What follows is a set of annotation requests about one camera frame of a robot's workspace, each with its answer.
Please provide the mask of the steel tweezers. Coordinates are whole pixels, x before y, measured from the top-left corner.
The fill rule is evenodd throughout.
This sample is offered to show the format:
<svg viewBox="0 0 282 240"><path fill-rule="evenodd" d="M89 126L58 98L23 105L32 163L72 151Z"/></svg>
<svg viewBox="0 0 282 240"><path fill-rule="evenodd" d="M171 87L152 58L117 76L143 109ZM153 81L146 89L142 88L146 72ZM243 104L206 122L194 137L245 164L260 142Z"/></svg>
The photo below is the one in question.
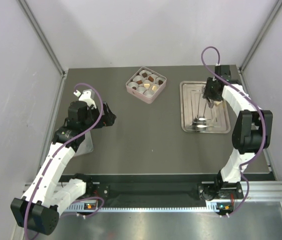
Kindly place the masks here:
<svg viewBox="0 0 282 240"><path fill-rule="evenodd" d="M216 104L217 104L217 101L214 101L214 100L212 100L212 99L206 99L206 101L207 101L207 104L208 104L208 107L210 108L210 109L212 109Z"/></svg>

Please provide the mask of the white rectangular chocolate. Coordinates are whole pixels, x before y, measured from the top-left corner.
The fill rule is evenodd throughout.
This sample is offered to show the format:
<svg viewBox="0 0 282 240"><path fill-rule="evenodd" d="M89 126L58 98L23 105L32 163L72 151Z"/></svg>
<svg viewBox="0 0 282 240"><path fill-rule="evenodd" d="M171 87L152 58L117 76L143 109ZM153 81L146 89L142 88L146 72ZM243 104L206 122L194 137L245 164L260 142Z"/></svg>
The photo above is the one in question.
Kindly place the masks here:
<svg viewBox="0 0 282 240"><path fill-rule="evenodd" d="M222 101L214 101L214 105L218 106L222 103Z"/></svg>

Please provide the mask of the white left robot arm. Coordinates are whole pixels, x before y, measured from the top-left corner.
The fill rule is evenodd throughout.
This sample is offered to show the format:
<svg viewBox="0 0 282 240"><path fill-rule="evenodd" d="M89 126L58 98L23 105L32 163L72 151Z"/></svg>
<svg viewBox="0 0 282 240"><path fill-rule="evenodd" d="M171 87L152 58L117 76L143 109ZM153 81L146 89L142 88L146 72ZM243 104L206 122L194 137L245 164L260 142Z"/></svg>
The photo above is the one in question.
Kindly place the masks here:
<svg viewBox="0 0 282 240"><path fill-rule="evenodd" d="M102 109L85 101L73 101L68 107L64 124L54 133L48 155L35 180L21 198L14 198L10 208L24 232L50 235L59 217L79 198L94 198L92 179L83 174L73 176L68 184L56 191L65 167L83 149L90 130L110 127L116 115L108 104Z"/></svg>

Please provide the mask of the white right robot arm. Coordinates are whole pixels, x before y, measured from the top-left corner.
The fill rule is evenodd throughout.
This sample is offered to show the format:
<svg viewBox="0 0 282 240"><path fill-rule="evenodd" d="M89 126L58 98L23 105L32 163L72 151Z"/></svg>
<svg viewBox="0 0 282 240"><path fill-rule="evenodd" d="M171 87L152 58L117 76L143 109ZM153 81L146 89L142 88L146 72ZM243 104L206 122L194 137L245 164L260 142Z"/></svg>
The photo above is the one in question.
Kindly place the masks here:
<svg viewBox="0 0 282 240"><path fill-rule="evenodd" d="M244 92L237 80L232 80L229 65L217 64L214 73L222 77L228 84L217 77L209 77L204 88L203 98L210 108L226 101L234 111L237 120L232 133L233 151L226 165L217 175L214 192L220 198L227 197L241 180L241 174L249 161L259 156L259 151L268 148L271 140L273 113L262 110L251 104L251 99Z"/></svg>

